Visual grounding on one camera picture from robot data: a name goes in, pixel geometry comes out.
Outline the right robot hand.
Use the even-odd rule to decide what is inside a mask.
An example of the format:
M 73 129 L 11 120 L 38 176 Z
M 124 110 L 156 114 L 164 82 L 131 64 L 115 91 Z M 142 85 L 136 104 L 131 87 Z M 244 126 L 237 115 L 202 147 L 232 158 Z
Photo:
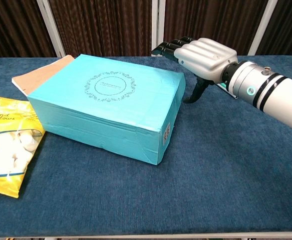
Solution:
M 192 94 L 183 100 L 186 104 L 195 103 L 208 86 L 222 83 L 225 69 L 238 65 L 234 49 L 209 38 L 164 41 L 151 54 L 175 61 L 197 77 Z

